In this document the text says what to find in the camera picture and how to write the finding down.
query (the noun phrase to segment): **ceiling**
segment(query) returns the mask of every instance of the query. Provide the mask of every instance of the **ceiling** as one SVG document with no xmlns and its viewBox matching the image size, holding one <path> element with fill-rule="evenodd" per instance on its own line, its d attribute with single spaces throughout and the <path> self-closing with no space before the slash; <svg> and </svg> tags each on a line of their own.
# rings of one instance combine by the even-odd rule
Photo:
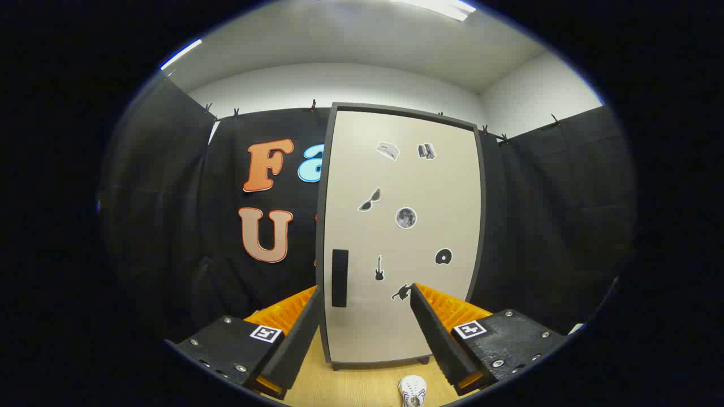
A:
<svg viewBox="0 0 724 407">
<path fill-rule="evenodd" d="M 545 48 L 476 10 L 463 22 L 386 0 L 284 0 L 202 37 L 165 69 L 184 91 L 289 64 L 367 64 L 481 93 Z"/>
</svg>

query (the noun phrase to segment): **blue letter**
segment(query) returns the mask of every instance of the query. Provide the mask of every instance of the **blue letter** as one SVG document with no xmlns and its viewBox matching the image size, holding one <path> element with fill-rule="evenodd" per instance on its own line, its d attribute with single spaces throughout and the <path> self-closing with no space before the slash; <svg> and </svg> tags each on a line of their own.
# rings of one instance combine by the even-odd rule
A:
<svg viewBox="0 0 724 407">
<path fill-rule="evenodd" d="M 317 144 L 304 151 L 304 158 L 308 160 L 304 161 L 297 171 L 302 181 L 317 182 L 321 179 L 321 157 L 314 158 L 317 154 L 324 155 L 324 144 Z"/>
</svg>

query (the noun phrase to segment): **black foam pad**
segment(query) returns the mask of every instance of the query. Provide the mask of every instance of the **black foam pad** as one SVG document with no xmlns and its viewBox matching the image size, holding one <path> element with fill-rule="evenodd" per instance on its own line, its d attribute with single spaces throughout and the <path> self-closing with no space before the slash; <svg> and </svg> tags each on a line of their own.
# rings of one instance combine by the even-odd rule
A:
<svg viewBox="0 0 724 407">
<path fill-rule="evenodd" d="M 347 306 L 347 264 L 350 252 L 332 250 L 332 306 Z"/>
<path fill-rule="evenodd" d="M 430 347 L 433 356 L 435 356 L 437 366 L 442 370 L 447 382 L 456 386 L 461 380 L 478 371 L 476 364 L 455 343 L 453 337 L 450 336 L 450 333 L 437 318 L 435 311 L 427 302 L 417 284 L 412 284 L 410 307 L 415 314 L 415 318 L 417 318 L 417 323 L 420 325 L 427 345 Z"/>
<path fill-rule="evenodd" d="M 289 331 L 279 349 L 269 359 L 261 375 L 279 385 L 283 389 L 290 389 L 297 379 L 299 369 L 302 367 L 304 356 L 314 338 L 319 322 L 321 321 L 324 302 L 322 289 L 317 286 L 309 302 L 304 306 L 294 327 Z"/>
</svg>

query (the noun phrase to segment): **wooden floor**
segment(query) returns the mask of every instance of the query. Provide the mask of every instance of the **wooden floor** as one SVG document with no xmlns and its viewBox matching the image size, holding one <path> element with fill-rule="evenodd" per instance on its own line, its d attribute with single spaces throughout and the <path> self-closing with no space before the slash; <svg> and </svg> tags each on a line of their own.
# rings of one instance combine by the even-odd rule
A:
<svg viewBox="0 0 724 407">
<path fill-rule="evenodd" d="M 447 383 L 433 356 L 427 365 L 409 363 L 383 369 L 335 372 L 324 361 L 321 336 L 317 330 L 299 376 L 294 386 L 287 391 L 285 399 L 269 398 L 294 407 L 398 407 L 402 405 L 402 398 L 397 384 L 409 374 L 416 374 L 427 382 L 425 407 L 443 406 L 461 398 L 453 386 Z"/>
</svg>

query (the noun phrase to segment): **sunglasses sticker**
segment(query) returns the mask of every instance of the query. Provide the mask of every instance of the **sunglasses sticker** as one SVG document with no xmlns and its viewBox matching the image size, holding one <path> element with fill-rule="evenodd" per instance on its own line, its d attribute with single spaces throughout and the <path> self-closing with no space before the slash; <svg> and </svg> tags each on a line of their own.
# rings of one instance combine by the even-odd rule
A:
<svg viewBox="0 0 724 407">
<path fill-rule="evenodd" d="M 421 159 L 428 160 L 432 160 L 437 157 L 437 155 L 435 155 L 435 149 L 432 148 L 432 143 L 418 144 L 417 155 L 419 155 Z"/>
<path fill-rule="evenodd" d="M 397 161 L 397 158 L 400 156 L 400 149 L 398 149 L 395 144 L 388 143 L 387 141 L 380 141 L 375 150 L 393 161 Z"/>
<path fill-rule="evenodd" d="M 379 188 L 377 188 L 376 190 L 374 190 L 374 192 L 369 197 L 369 199 L 367 201 L 365 201 L 357 210 L 360 212 L 369 211 L 370 209 L 372 209 L 373 203 L 379 202 L 381 194 L 382 194 L 382 192 L 379 190 Z"/>
<path fill-rule="evenodd" d="M 417 213 L 412 208 L 402 208 L 395 217 L 397 225 L 402 229 L 411 229 L 417 225 Z"/>
</svg>

